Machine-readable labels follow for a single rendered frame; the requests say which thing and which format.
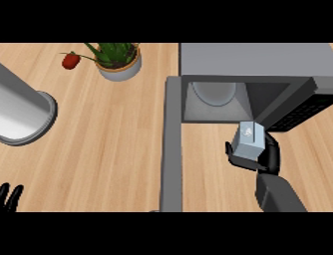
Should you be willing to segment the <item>green potted plant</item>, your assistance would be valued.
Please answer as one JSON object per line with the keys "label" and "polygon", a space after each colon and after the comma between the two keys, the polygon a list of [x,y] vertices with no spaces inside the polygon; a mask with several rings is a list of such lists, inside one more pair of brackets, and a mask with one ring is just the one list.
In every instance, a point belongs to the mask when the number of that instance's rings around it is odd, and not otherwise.
{"label": "green potted plant", "polygon": [[143,52],[140,43],[86,43],[92,57],[79,57],[95,62],[104,78],[113,82],[129,80],[143,68]]}

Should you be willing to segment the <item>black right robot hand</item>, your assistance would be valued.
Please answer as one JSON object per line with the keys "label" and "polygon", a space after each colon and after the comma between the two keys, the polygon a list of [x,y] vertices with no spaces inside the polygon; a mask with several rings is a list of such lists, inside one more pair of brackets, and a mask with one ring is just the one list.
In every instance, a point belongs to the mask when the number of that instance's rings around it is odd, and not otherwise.
{"label": "black right robot hand", "polygon": [[252,160],[234,155],[231,143],[225,143],[225,154],[228,156],[228,162],[245,169],[259,171],[277,175],[280,172],[280,146],[276,138],[270,133],[265,134],[265,150],[258,157],[258,160]]}

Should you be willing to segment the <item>pale blue milk carton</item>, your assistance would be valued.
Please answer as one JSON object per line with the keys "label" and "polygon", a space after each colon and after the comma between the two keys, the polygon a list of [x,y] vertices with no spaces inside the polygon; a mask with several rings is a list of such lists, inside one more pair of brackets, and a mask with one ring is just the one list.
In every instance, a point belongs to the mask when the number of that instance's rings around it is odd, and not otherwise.
{"label": "pale blue milk carton", "polygon": [[234,135],[233,153],[236,156],[256,160],[265,150],[264,126],[256,122],[242,122]]}

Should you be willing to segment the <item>grey microwave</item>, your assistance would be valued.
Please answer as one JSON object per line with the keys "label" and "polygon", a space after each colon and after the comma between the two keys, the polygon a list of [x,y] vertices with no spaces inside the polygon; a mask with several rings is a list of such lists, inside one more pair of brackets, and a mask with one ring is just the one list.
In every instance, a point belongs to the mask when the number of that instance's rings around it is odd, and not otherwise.
{"label": "grey microwave", "polygon": [[182,43],[182,120],[287,132],[333,106],[329,44]]}

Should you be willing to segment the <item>grey microwave door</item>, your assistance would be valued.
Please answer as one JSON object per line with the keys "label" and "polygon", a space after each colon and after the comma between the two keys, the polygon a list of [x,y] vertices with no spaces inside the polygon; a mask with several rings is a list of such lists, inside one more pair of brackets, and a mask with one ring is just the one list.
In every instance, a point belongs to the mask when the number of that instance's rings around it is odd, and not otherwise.
{"label": "grey microwave door", "polygon": [[181,77],[166,78],[162,212],[182,212]]}

